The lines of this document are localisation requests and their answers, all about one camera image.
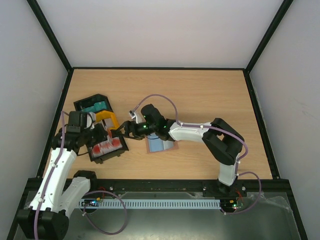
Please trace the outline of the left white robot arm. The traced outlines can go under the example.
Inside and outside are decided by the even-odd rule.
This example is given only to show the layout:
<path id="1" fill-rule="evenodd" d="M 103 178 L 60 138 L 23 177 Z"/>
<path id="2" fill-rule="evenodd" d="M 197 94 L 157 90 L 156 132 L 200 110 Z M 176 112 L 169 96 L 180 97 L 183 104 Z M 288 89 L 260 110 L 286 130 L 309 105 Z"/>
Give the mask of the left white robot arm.
<path id="1" fill-rule="evenodd" d="M 71 111 L 68 122 L 51 142 L 47 170 L 34 198 L 17 213 L 24 235 L 34 240 L 62 240 L 68 231 L 70 216 L 79 200 L 95 181 L 95 173 L 83 171 L 65 188 L 72 164 L 81 147 L 92 147 L 108 138 L 108 132 L 94 112 Z"/>

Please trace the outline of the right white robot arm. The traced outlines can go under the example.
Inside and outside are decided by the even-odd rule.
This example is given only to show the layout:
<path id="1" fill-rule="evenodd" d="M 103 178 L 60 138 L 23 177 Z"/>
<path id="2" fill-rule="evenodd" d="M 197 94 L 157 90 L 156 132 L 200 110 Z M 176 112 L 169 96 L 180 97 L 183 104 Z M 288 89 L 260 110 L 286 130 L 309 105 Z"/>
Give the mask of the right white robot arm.
<path id="1" fill-rule="evenodd" d="M 127 120 L 111 133 L 116 137 L 142 140 L 156 135 L 162 141 L 203 143 L 219 162 L 218 191 L 229 196 L 236 189 L 235 180 L 240 153 L 246 148 L 244 138 L 221 118 L 206 123 L 185 123 L 165 118 L 152 104 L 141 109 L 143 120 Z"/>

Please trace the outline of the red credit card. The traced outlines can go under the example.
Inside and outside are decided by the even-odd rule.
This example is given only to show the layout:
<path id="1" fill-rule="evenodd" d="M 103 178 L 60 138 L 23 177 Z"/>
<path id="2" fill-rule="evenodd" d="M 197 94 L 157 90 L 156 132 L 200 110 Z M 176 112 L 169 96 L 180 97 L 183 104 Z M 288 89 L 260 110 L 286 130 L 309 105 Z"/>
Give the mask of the red credit card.
<path id="1" fill-rule="evenodd" d="M 112 132 L 111 132 L 111 130 L 110 130 L 110 128 L 106 128 L 106 131 L 107 131 L 107 133 L 108 133 L 108 135 L 107 135 L 107 141 L 109 142 L 109 144 L 111 145 L 111 146 L 113 146 L 113 136 L 112 136 Z"/>

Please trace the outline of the brown leather card holder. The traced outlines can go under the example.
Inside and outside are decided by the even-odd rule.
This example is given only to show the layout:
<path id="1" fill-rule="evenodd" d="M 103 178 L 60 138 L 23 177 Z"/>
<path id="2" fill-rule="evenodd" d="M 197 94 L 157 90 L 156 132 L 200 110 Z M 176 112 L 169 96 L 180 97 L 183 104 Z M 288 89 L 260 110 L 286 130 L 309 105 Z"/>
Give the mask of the brown leather card holder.
<path id="1" fill-rule="evenodd" d="M 161 140 L 154 133 L 146 137 L 146 150 L 148 154 L 177 150 L 179 148 L 176 141 Z"/>

